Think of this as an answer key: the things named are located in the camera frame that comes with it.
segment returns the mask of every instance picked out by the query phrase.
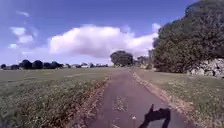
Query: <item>green tree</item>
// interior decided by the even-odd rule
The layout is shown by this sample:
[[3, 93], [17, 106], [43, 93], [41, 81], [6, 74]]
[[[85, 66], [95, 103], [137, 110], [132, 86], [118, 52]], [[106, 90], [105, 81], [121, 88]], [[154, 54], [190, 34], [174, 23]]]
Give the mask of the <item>green tree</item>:
[[56, 62], [56, 61], [53, 61], [52, 63], [51, 63], [51, 68], [52, 69], [56, 69], [56, 68], [59, 68], [61, 65], [58, 63], [58, 62]]
[[18, 70], [19, 69], [19, 65], [13, 64], [13, 65], [10, 66], [10, 69], [11, 70]]
[[65, 64], [67, 68], [71, 68], [72, 66], [70, 64]]
[[133, 55], [125, 51], [116, 51], [110, 55], [110, 58], [115, 65], [128, 66], [133, 64]]
[[43, 62], [40, 60], [36, 60], [32, 64], [33, 69], [43, 69]]
[[146, 56], [140, 56], [137, 58], [137, 60], [140, 64], [146, 65], [148, 63], [148, 57]]
[[224, 1], [202, 0], [187, 7], [185, 16], [166, 24], [154, 42], [159, 71], [186, 72], [203, 60], [224, 58]]
[[1, 69], [5, 69], [5, 68], [6, 68], [6, 64], [2, 64]]
[[95, 65], [94, 65], [93, 63], [89, 63], [89, 67], [90, 67], [90, 68], [94, 68]]
[[20, 66], [24, 69], [32, 69], [32, 63], [29, 60], [23, 60]]
[[43, 63], [43, 69], [51, 69], [51, 64], [48, 62]]
[[85, 62], [83, 62], [81, 65], [82, 65], [82, 66], [87, 66], [88, 64], [87, 64], [87, 63], [85, 63]]

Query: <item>tree line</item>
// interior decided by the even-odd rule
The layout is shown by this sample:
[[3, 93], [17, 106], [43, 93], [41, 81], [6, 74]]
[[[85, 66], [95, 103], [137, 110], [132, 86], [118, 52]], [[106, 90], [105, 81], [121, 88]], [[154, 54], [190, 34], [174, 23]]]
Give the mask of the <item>tree line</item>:
[[56, 61], [53, 61], [51, 63], [49, 62], [42, 62], [40, 60], [36, 60], [33, 63], [31, 63], [29, 60], [25, 59], [19, 64], [13, 64], [11, 66], [7, 66], [6, 64], [1, 65], [1, 69], [8, 69], [8, 70], [17, 70], [17, 69], [56, 69], [56, 68], [62, 68], [63, 64], [59, 64]]
[[94, 65], [93, 63], [82, 63], [81, 65], [79, 64], [60, 64], [56, 61], [53, 61], [51, 63], [49, 62], [42, 62], [40, 60], [36, 60], [33, 63], [31, 63], [29, 60], [25, 59], [19, 64], [13, 64], [11, 66], [7, 66], [6, 64], [1, 65], [1, 69], [3, 70], [18, 70], [18, 69], [24, 69], [24, 70], [31, 70], [31, 69], [57, 69], [57, 68], [81, 68], [82, 66], [87, 66], [89, 68], [93, 67], [108, 67], [107, 64], [96, 64]]
[[224, 58], [224, 1], [200, 0], [164, 25], [154, 41], [158, 71], [184, 73], [204, 60]]
[[114, 63], [115, 66], [140, 66], [145, 65], [148, 66], [150, 59], [147, 56], [139, 56], [134, 59], [131, 53], [128, 53], [124, 50], [118, 50], [113, 52], [110, 55], [111, 61]]

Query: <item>grass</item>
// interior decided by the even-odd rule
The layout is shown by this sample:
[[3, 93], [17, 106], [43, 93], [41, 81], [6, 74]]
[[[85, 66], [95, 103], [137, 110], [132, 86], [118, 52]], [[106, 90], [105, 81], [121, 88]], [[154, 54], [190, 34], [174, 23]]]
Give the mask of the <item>grass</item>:
[[191, 114], [196, 121], [208, 121], [206, 127], [224, 127], [223, 79], [146, 70], [136, 73], [169, 95], [193, 103]]
[[117, 70], [0, 71], [0, 127], [63, 127], [69, 110]]

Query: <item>asphalt path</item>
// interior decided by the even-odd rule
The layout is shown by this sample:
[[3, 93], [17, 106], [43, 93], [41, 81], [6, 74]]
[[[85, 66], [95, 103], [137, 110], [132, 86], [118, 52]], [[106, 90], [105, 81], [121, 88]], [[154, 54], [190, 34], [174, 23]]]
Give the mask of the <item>asphalt path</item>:
[[[151, 105], [154, 110], [169, 108], [144, 85], [136, 82], [131, 72], [125, 71], [114, 77], [104, 91], [102, 105], [90, 128], [138, 128]], [[168, 128], [195, 128], [186, 118], [173, 110]], [[161, 128], [164, 120], [150, 122], [147, 128]]]

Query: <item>white cloud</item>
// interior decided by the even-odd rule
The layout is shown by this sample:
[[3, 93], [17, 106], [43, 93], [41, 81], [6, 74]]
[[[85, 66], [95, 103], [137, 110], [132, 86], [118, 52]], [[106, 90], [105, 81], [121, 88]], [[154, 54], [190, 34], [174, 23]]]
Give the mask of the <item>white cloud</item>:
[[16, 48], [18, 48], [18, 46], [17, 46], [17, 44], [10, 44], [9, 48], [16, 49]]
[[[158, 24], [153, 24], [153, 28], [158, 28]], [[157, 32], [136, 37], [130, 29], [122, 32], [116, 27], [85, 25], [50, 38], [49, 48], [51, 54], [109, 57], [115, 50], [126, 50], [139, 56], [147, 55], [147, 51], [152, 49], [153, 39], [157, 37]]]
[[32, 52], [32, 51], [21, 51], [21, 54], [22, 55], [32, 55], [32, 54], [34, 54], [34, 52]]
[[32, 26], [30, 27], [30, 29], [31, 29], [33, 36], [38, 37], [39, 31], [35, 27], [32, 27]]
[[26, 28], [11, 27], [10, 29], [18, 37], [18, 43], [27, 44], [34, 41], [32, 35], [26, 34]]
[[26, 29], [23, 27], [11, 27], [10, 29], [11, 29], [12, 33], [14, 33], [17, 36], [24, 35], [26, 32]]
[[158, 32], [158, 30], [161, 28], [161, 25], [157, 24], [157, 23], [153, 23], [152, 24], [152, 31], [153, 32]]
[[25, 16], [25, 17], [30, 17], [30, 14], [27, 13], [27, 12], [16, 11], [16, 14], [18, 14], [18, 15], [23, 15], [23, 16]]
[[27, 44], [33, 42], [33, 36], [31, 35], [22, 35], [19, 37], [18, 43]]

